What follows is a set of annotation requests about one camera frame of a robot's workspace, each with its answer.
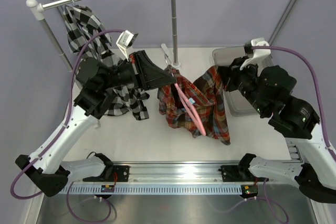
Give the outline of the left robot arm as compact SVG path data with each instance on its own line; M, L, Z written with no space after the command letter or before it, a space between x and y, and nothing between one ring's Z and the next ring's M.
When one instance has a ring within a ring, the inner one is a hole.
M65 156L87 129L109 110L111 88L133 84L144 91L176 83L166 70L155 65L144 50L130 56L117 68L107 67L95 58L80 62L76 80L82 84L79 95L70 102L64 121L44 144L30 155L20 155L15 163L47 197L61 192L68 183L112 182L118 172L113 161L98 153L90 158L66 162Z

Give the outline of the red orange plaid shirt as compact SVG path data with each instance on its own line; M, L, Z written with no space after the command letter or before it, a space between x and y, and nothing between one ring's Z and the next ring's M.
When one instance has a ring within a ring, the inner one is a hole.
M230 145L224 105L224 85L218 72L218 66L211 66L194 82L182 76L178 70L173 69L172 73L177 80L176 84L196 109L206 136ZM200 136L200 131L182 105L175 85L164 86L157 92L159 113L165 116L169 127L173 129L182 127L187 129L194 138Z

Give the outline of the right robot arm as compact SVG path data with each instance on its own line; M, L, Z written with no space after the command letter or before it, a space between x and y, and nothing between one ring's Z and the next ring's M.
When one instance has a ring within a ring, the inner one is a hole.
M335 204L335 165L322 137L319 116L310 103L292 96L297 81L280 66L258 72L257 64L243 67L247 57L219 66L227 92L239 91L268 124L291 139L306 161L298 164L271 161L246 153L235 168L245 181L272 179L300 190L309 199Z

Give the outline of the pink hanger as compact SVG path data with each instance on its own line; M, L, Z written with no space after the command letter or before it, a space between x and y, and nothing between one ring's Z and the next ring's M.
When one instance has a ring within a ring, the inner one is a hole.
M199 130L202 136L206 136L206 131L204 128L204 125L201 121L201 118L197 112L197 110L194 108L193 104L190 102L190 100L187 98L187 96L183 93L177 82L174 84L178 97L181 100L181 103L186 111L186 113L190 116L193 123L195 124L196 128Z

